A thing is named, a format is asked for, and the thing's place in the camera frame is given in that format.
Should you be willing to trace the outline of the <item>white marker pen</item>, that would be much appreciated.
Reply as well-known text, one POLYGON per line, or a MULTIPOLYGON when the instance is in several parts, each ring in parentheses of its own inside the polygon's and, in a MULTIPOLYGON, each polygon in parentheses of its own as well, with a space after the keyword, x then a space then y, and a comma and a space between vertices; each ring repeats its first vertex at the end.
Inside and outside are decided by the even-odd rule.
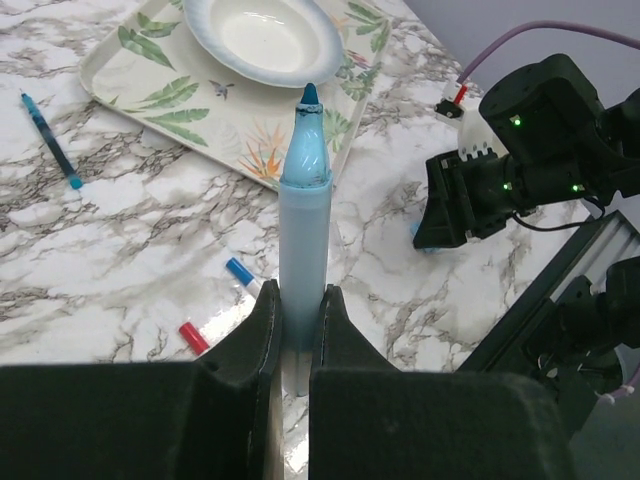
POLYGON ((230 258, 226 264, 226 269, 236 278, 242 287, 254 298, 257 299, 261 291, 261 282, 251 273, 247 267, 237 258, 230 258))

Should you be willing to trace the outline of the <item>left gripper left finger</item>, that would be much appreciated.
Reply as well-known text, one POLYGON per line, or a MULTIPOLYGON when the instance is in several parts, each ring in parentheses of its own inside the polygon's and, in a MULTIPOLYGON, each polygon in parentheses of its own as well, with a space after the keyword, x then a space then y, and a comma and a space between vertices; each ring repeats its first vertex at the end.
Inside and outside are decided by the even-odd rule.
POLYGON ((188 362, 5 366, 5 479, 277 479, 281 305, 188 362))

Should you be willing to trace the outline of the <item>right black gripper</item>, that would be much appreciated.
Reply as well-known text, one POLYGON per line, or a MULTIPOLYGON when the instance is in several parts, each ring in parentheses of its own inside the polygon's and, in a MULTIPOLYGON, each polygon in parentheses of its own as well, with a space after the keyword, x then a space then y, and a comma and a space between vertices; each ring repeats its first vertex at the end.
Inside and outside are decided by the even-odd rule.
POLYGON ((462 161, 455 151, 426 161, 427 203, 413 237, 415 249, 450 249, 467 237, 485 239, 525 208, 518 203, 517 181, 509 155, 495 153, 462 161))

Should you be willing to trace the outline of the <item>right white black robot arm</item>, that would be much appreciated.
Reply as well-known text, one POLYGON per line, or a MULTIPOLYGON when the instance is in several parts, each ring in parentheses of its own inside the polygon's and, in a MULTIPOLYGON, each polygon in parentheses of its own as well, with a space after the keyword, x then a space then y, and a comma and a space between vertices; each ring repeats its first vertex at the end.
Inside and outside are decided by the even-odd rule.
POLYGON ((479 113, 505 150, 427 161, 413 245, 457 248, 550 204, 595 207, 463 364, 538 381, 572 434, 599 400, 631 390, 616 348, 639 345, 639 234, 609 205, 639 193, 639 97, 604 107, 573 60, 554 54, 500 80, 479 113))

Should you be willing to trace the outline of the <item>white red marker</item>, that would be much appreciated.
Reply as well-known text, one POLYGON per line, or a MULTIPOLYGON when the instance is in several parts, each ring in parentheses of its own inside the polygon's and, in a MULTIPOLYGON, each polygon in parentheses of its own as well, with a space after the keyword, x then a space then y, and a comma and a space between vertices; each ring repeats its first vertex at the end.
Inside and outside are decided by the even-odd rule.
POLYGON ((183 323, 178 332, 195 355, 200 356, 210 349, 206 338, 191 322, 183 323))

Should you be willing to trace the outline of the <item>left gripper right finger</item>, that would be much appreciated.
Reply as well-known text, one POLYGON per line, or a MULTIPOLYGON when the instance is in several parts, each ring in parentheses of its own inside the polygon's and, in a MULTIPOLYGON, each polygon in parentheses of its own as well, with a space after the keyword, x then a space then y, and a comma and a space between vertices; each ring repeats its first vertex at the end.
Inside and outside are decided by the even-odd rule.
POLYGON ((402 371, 328 286, 310 374, 312 479, 574 479, 559 413, 513 374, 402 371))

